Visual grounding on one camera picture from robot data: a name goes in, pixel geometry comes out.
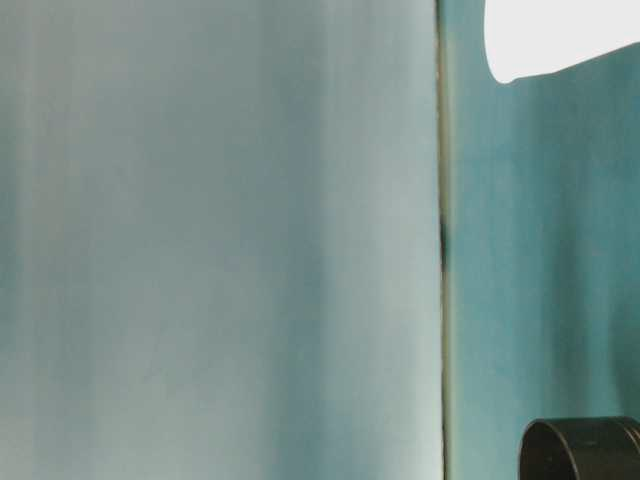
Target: black pipe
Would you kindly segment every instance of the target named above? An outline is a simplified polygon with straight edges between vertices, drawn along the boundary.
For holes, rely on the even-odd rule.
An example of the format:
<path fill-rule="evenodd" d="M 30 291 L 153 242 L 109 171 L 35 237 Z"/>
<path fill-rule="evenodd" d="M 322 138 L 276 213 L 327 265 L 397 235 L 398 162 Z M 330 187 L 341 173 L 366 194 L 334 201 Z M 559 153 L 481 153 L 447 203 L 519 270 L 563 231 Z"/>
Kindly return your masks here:
<path fill-rule="evenodd" d="M 520 446 L 520 480 L 640 480 L 632 418 L 535 420 Z"/>

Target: white light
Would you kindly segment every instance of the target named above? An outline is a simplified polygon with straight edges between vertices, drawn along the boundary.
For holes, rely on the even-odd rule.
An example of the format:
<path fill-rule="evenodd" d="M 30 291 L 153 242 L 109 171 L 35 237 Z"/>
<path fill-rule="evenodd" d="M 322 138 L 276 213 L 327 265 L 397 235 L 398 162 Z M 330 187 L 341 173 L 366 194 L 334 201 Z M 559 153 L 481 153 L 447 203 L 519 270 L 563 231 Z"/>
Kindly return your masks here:
<path fill-rule="evenodd" d="M 485 47 L 501 83 L 640 42 L 640 0 L 486 0 Z"/>

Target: vertical gap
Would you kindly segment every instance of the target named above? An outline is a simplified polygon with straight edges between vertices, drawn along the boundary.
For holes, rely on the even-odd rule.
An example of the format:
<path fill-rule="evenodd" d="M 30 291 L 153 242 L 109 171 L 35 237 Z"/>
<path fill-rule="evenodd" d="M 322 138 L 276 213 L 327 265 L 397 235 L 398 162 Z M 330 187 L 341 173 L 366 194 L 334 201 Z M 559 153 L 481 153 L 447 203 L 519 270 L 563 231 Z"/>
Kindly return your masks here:
<path fill-rule="evenodd" d="M 449 136 L 448 120 L 449 108 L 447 102 L 447 52 L 443 33 L 444 0 L 435 0 L 435 31 L 436 31 L 436 88 L 437 88 L 437 138 L 438 138 L 438 195 L 440 214 L 440 264 L 441 264 L 441 312 L 442 312 L 442 441 L 443 441 L 443 477 L 448 480 L 450 468 L 450 436 L 451 436 L 451 365 L 449 349 Z"/>

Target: black cap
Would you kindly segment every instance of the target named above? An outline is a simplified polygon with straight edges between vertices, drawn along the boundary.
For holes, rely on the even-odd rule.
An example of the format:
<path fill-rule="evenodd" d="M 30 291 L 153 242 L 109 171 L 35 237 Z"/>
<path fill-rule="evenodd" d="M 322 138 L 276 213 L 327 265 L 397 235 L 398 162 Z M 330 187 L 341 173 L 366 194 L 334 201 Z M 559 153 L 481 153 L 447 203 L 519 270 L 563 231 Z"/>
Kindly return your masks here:
<path fill-rule="evenodd" d="M 640 480 L 640 424 L 628 417 L 535 420 L 520 480 Z"/>

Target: teal wall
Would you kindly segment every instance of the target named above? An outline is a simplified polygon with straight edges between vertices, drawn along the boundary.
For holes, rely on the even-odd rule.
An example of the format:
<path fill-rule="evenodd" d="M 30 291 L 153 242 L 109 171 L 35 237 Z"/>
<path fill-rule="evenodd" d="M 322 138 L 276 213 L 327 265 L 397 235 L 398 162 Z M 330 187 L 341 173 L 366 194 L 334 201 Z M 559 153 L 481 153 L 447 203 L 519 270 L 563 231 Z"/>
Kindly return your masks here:
<path fill-rule="evenodd" d="M 517 478 L 535 417 L 640 416 L 640 47 L 500 85 L 482 22 L 442 2 L 452 480 Z"/>
<path fill-rule="evenodd" d="M 0 5 L 0 477 L 440 478 L 433 4 Z"/>

